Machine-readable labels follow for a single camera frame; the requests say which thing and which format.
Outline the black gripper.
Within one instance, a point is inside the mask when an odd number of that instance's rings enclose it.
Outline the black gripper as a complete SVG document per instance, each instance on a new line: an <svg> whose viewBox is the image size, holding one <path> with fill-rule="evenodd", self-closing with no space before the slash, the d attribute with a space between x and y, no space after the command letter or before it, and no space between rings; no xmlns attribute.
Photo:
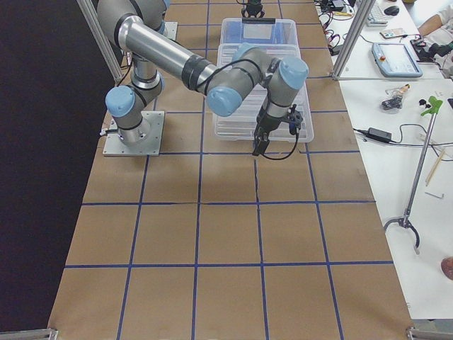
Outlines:
<svg viewBox="0 0 453 340"><path fill-rule="evenodd" d="M256 118L256 128L253 141L253 156L264 155L270 140L268 136L273 130L276 130L280 123L282 122L283 117L275 117L270 115L266 109L262 106Z"/></svg>

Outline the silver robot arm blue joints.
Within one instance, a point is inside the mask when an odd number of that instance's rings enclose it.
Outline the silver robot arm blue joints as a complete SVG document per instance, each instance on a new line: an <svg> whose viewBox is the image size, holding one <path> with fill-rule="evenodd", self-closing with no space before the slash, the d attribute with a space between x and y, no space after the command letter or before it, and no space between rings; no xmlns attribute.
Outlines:
<svg viewBox="0 0 453 340"><path fill-rule="evenodd" d="M96 8L101 29L109 41L120 49L116 34L120 26L118 21L131 11L127 2L99 1ZM230 63L216 67L204 57L174 43L179 46L184 63L178 73L168 73L179 78L187 89L203 94L213 113L229 117L256 86L262 86L267 94L261 107L272 116L282 116L280 125L286 123L289 127L287 112L296 104L296 95L309 73L303 60L290 55L273 57L264 49L244 42L239 45Z"/></svg>

